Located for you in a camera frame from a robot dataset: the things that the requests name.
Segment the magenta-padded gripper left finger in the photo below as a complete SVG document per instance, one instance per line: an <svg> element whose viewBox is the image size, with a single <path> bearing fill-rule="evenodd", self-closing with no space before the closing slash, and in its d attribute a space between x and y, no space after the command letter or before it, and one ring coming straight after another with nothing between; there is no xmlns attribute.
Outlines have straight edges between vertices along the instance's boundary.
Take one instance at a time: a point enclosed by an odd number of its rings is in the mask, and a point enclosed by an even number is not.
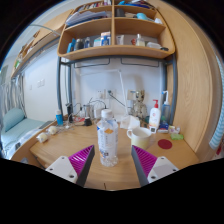
<svg viewBox="0 0 224 224"><path fill-rule="evenodd" d="M60 156L47 171L83 187L94 156L95 148L91 145L69 157Z"/></svg>

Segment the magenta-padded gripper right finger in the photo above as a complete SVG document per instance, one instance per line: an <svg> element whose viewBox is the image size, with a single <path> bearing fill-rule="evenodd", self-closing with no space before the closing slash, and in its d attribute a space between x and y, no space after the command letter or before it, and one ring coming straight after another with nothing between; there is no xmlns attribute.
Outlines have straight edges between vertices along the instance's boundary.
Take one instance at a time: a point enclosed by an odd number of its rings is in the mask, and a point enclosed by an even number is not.
<svg viewBox="0 0 224 224"><path fill-rule="evenodd" d="M166 157L156 157L137 146L132 146L131 154L141 187L178 171Z"/></svg>

